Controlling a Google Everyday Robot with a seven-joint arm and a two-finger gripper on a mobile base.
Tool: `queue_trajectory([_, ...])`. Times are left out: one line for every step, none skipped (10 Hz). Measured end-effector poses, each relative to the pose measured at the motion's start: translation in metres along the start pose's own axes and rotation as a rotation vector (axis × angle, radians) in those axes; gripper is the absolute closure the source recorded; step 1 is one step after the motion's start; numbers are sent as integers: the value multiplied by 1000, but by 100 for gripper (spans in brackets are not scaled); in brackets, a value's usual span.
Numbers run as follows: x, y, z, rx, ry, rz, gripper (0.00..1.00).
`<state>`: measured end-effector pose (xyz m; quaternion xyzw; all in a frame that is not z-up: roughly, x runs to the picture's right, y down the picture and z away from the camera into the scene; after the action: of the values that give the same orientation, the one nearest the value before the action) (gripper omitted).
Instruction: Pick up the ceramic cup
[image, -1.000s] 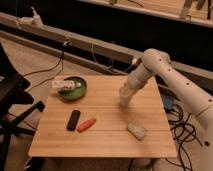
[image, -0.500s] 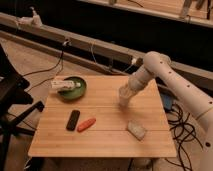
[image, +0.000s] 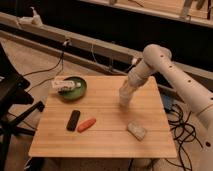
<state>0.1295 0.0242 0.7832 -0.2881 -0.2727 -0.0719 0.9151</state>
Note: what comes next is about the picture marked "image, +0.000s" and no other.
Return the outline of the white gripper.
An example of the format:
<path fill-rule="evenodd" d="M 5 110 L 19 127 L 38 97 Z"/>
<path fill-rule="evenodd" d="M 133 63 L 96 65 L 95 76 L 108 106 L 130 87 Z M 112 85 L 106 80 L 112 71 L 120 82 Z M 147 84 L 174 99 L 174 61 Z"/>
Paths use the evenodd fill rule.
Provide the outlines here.
<path fill-rule="evenodd" d="M 139 87 L 143 86 L 148 80 L 148 77 L 138 73 L 135 68 L 133 68 L 127 75 L 127 79 L 124 82 L 124 89 L 127 92 L 136 91 Z"/>

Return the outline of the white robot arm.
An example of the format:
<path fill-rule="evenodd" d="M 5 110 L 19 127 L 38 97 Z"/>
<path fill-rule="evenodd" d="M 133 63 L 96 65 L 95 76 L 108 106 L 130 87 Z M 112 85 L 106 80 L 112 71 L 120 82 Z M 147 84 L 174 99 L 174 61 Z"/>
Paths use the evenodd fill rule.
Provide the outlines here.
<path fill-rule="evenodd" d="M 198 83 L 171 61 L 171 51 L 156 44 L 147 45 L 142 60 L 129 71 L 119 90 L 120 104 L 127 106 L 133 93 L 159 72 L 207 129 L 198 171 L 213 171 L 213 93 Z"/>

